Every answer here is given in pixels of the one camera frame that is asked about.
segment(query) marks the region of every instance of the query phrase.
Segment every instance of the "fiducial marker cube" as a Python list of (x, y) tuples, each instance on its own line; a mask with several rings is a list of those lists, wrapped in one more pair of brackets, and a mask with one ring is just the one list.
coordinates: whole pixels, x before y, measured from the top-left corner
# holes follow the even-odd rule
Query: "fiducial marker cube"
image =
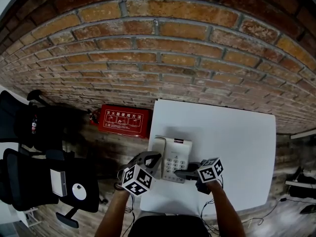
[(214, 181), (223, 172), (223, 166), (219, 158), (210, 158), (197, 170), (202, 183)]
[(138, 197), (150, 190), (153, 181), (152, 175), (135, 164), (125, 171), (122, 187)]

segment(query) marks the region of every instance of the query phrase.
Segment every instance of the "hand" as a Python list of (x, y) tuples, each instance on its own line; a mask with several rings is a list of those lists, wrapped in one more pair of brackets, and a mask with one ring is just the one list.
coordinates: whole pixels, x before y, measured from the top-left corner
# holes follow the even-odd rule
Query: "hand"
[(213, 191), (216, 191), (216, 190), (222, 190), (222, 186), (220, 185), (220, 183), (215, 180), (215, 181), (211, 181), (211, 182), (207, 182), (205, 183), (206, 186), (208, 187), (208, 189), (213, 192)]

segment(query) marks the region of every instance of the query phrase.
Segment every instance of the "forearm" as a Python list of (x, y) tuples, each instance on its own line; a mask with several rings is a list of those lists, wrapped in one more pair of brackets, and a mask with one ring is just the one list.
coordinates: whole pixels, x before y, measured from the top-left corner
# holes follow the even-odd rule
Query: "forearm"
[(126, 203), (129, 192), (115, 191), (95, 237), (119, 237), (122, 231)]
[(224, 190), (216, 181), (211, 187), (217, 214), (217, 223), (222, 237), (244, 237), (241, 220), (228, 200)]

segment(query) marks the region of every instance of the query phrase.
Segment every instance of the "floor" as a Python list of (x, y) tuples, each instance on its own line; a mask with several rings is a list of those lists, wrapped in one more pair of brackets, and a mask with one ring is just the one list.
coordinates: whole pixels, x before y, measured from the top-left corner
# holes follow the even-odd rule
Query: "floor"
[[(84, 124), (81, 132), (73, 143), (65, 143), (66, 151), (75, 151), (80, 157), (85, 157), (89, 152), (97, 164), (99, 174), (111, 176), (120, 164), (127, 163), (133, 156), (147, 149), (147, 140), (133, 139), (114, 134), (100, 133), (97, 127)], [(264, 206), (238, 212), (242, 221), (253, 217), (263, 217), (268, 214), (280, 198), (288, 197), (285, 179), (293, 174), (298, 166), (304, 166), (306, 173), (316, 176), (316, 146), (309, 139), (291, 141), (288, 136), (277, 136), (276, 162), (270, 195)], [(114, 189), (114, 179), (99, 182), (100, 195), (111, 201)], [(301, 199), (302, 201), (314, 201), (313, 199)], [(139, 214), (139, 199), (134, 205), (134, 212)], [(257, 225), (258, 220), (244, 224), (249, 237), (307, 237), (316, 229), (316, 213), (300, 215), (299, 212), (306, 204), (291, 201), (279, 202), (275, 210), (264, 219), (264, 223)], [(92, 237), (100, 224), (107, 205), (100, 205), (97, 213), (78, 211), (73, 219), (79, 222), (79, 229), (73, 229), (60, 223), (56, 212), (66, 214), (70, 206), (59, 202), (57, 205), (40, 206), (36, 216), (43, 222), (31, 229), (34, 236), (39, 237)], [(216, 220), (212, 216), (206, 216), (209, 224), (216, 226)], [(123, 223), (122, 234), (132, 221), (132, 215), (126, 214)]]

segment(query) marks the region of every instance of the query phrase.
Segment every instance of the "office chair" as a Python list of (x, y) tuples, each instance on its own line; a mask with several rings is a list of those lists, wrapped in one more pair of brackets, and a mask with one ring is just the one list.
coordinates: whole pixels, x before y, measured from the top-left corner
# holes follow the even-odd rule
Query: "office chair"
[[(50, 106), (39, 97), (40, 91), (29, 93), (28, 100), (37, 100), (45, 107), (25, 105), (7, 91), (0, 94), (0, 142), (17, 142), (44, 152), (62, 150), (62, 139), (67, 122), (74, 120), (75, 109)], [(36, 132), (32, 133), (33, 120), (37, 119)]]
[(2, 202), (25, 211), (43, 204), (58, 203), (52, 192), (48, 161), (6, 149), (0, 164)]
[[(5, 189), (0, 192), (0, 200), (18, 211), (60, 200), (74, 208), (65, 216), (57, 212), (58, 220), (78, 228), (78, 222), (71, 219), (76, 211), (97, 212), (99, 207), (98, 179), (93, 164), (60, 150), (48, 150), (45, 155), (46, 159), (37, 159), (6, 149), (0, 161), (0, 188)], [(66, 196), (53, 193), (51, 169), (65, 172)], [(78, 197), (75, 190), (79, 189), (85, 190), (85, 197)]]

